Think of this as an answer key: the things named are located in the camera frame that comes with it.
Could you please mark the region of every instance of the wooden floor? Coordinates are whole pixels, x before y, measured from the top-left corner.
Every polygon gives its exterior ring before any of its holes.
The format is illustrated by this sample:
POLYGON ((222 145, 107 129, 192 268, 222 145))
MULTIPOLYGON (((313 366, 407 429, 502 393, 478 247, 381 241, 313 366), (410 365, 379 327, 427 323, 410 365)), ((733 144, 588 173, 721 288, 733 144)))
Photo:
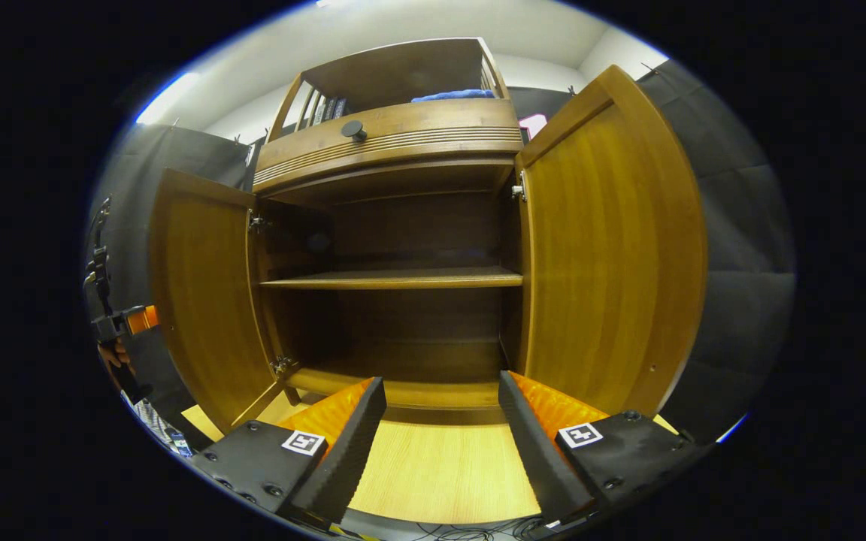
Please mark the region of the wooden floor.
MULTIPOLYGON (((302 391, 300 397, 303 403, 290 407, 280 394, 257 419, 276 424, 318 398, 302 391)), ((213 441, 221 436, 198 407, 183 415, 213 441)), ((659 416, 654 421, 674 431, 659 416)), ((442 524, 503 521, 540 512, 508 425, 388 420, 381 421, 376 431, 350 508, 442 524)))

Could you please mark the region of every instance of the hand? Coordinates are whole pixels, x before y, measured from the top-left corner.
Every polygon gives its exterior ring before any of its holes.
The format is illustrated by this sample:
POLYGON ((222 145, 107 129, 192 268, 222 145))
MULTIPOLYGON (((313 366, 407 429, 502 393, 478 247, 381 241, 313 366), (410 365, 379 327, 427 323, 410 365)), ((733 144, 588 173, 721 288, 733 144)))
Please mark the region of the hand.
POLYGON ((117 338, 113 349, 108 349, 107 347, 100 345, 99 354, 102 355, 102 358, 107 363, 115 367, 123 367, 123 364, 125 364, 129 367, 129 372, 135 376, 135 369, 129 360, 129 353, 126 353, 126 346, 123 345, 123 339, 117 338))

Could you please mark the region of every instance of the book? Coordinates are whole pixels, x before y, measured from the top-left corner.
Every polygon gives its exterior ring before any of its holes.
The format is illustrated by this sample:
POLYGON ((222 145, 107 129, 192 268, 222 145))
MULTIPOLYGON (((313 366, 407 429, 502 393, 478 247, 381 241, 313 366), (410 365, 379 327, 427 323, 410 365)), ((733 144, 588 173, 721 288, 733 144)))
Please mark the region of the book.
POLYGON ((343 116, 344 109, 347 107, 347 99, 340 98, 336 102, 336 110, 333 112, 333 119, 339 119, 340 116, 343 116))
POLYGON ((310 126, 319 124, 322 121, 322 112, 326 108, 326 102, 322 101, 319 105, 316 106, 316 113, 313 115, 313 121, 310 122, 310 126))
POLYGON ((326 110, 322 114, 323 120, 333 120, 333 110, 336 109, 336 98, 331 97, 326 100, 326 110))

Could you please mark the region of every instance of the cabinet shelf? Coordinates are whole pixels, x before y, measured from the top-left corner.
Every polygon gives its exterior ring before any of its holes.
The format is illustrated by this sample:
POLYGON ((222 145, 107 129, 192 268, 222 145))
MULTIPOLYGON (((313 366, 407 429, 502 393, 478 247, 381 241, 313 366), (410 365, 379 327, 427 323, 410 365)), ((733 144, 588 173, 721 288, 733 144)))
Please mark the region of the cabinet shelf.
POLYGON ((419 290, 519 287, 523 276, 503 267, 346 270, 261 282, 262 287, 304 290, 419 290))
POLYGON ((498 406, 502 367, 496 342, 357 343, 346 355, 300 367, 287 381, 329 396, 381 376, 390 407, 492 409, 498 406))

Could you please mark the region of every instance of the ceiling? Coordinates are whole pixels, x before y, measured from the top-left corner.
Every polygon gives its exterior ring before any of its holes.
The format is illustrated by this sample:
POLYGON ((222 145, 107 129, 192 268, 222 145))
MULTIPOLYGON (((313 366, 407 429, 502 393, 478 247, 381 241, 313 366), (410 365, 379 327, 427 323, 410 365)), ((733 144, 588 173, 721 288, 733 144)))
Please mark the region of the ceiling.
POLYGON ((579 68, 608 24, 553 0, 310 2, 245 31, 187 71, 200 77, 162 117, 204 130, 306 68, 382 45, 481 37, 495 54, 579 68))

